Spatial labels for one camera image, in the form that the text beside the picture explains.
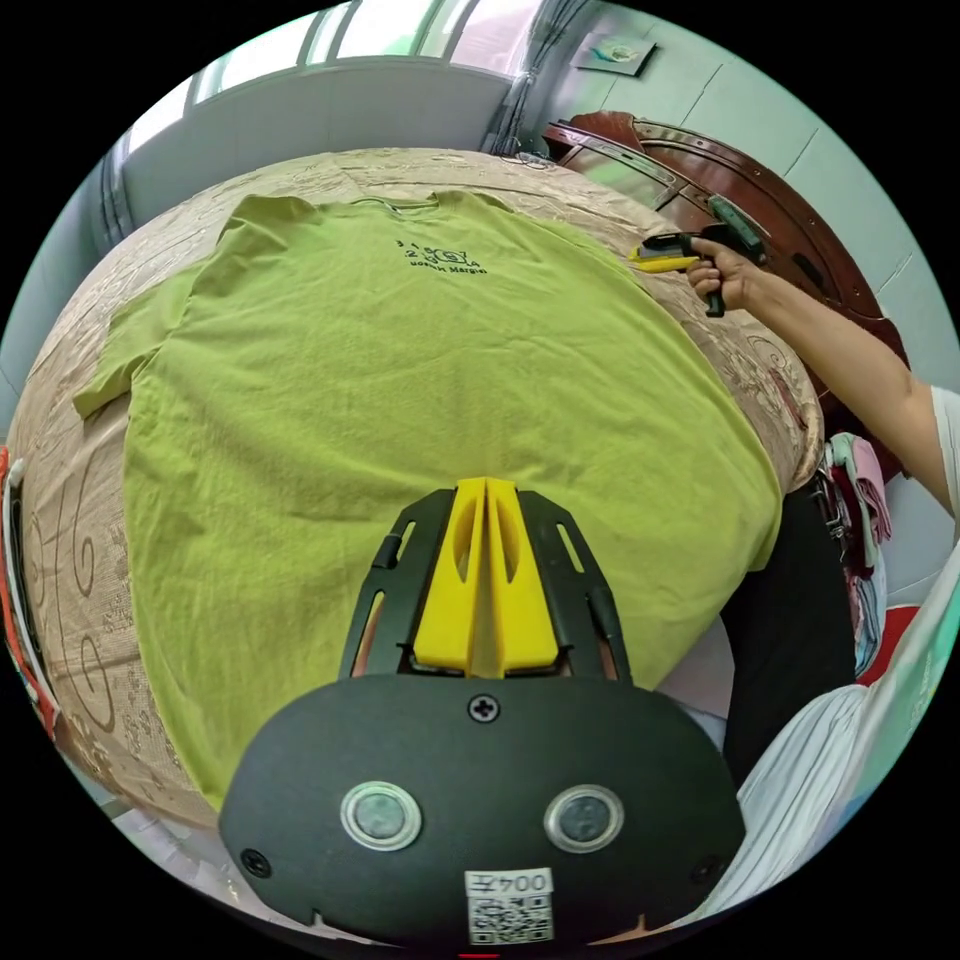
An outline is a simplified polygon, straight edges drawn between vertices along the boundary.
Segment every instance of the black pants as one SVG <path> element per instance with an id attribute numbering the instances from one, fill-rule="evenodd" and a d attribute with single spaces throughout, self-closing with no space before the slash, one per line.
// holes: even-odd
<path id="1" fill-rule="evenodd" d="M 812 491 L 784 499 L 770 562 L 720 614 L 735 670 L 723 752 L 737 787 L 799 710 L 855 680 L 843 567 Z"/>

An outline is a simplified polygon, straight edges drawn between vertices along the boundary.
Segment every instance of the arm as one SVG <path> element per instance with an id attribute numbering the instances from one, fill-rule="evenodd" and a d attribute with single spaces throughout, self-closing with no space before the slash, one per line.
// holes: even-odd
<path id="1" fill-rule="evenodd" d="M 757 271 L 744 301 L 952 515 L 929 385 L 886 344 L 781 277 Z"/>

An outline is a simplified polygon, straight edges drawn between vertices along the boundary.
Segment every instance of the beige bedspread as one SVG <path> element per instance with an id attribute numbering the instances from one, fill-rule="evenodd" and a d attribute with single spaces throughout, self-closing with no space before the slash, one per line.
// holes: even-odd
<path id="1" fill-rule="evenodd" d="M 40 351 L 9 440 L 13 456 L 27 464 L 29 601 L 63 708 L 58 742 L 81 769 L 130 803 L 186 823 L 214 822 L 166 737 L 140 662 L 121 488 L 127 401 L 86 424 L 71 405 L 92 375 L 111 316 L 210 252 L 228 213 L 247 194 L 329 202 L 373 194 L 417 198 L 443 188 L 484 191 L 533 216 L 574 224 L 621 258 L 644 237 L 675 229 L 635 201 L 562 168 L 430 149 L 307 157 L 213 187 L 142 227 L 90 274 Z M 707 320 L 679 275 L 637 277 L 728 385 L 784 491 L 805 482 L 820 456 L 823 423 L 796 356 L 742 311 Z"/>

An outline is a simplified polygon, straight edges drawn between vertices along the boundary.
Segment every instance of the qr code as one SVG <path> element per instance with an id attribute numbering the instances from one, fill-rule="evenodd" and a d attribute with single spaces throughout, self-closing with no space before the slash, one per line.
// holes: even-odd
<path id="1" fill-rule="evenodd" d="M 549 895 L 469 900 L 473 944 L 536 943 L 553 939 Z"/>

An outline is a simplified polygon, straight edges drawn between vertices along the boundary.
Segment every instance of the window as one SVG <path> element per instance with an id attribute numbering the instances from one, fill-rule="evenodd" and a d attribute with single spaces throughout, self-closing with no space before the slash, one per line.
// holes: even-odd
<path id="1" fill-rule="evenodd" d="M 523 71 L 533 26 L 543 0 L 480 0 L 450 58 L 509 76 Z"/>
<path id="2" fill-rule="evenodd" d="M 224 58 L 226 65 L 216 92 L 229 90 L 268 73 L 295 67 L 300 47 L 314 17 L 316 14 L 312 13 L 308 17 L 285 23 L 228 53 Z"/>
<path id="3" fill-rule="evenodd" d="M 316 37 L 313 40 L 313 46 L 307 54 L 307 63 L 323 63 L 330 53 L 330 45 L 336 36 L 337 29 L 343 22 L 344 15 L 349 9 L 349 3 L 341 3 L 340 6 L 328 10 L 320 24 Z"/>
<path id="4" fill-rule="evenodd" d="M 155 137 L 161 130 L 166 129 L 170 124 L 176 123 L 183 117 L 191 79 L 191 77 L 187 77 L 183 83 L 155 103 L 130 128 L 130 136 L 127 141 L 127 151 L 129 153 L 133 153 L 137 147 L 142 147 L 151 137 Z"/>
<path id="5" fill-rule="evenodd" d="M 363 0 L 347 27 L 337 58 L 402 57 L 414 52 L 431 0 Z"/>
<path id="6" fill-rule="evenodd" d="M 421 56 L 442 57 L 447 52 L 450 37 L 453 36 L 453 31 L 456 30 L 469 2 L 470 0 L 446 0 L 424 38 Z"/>

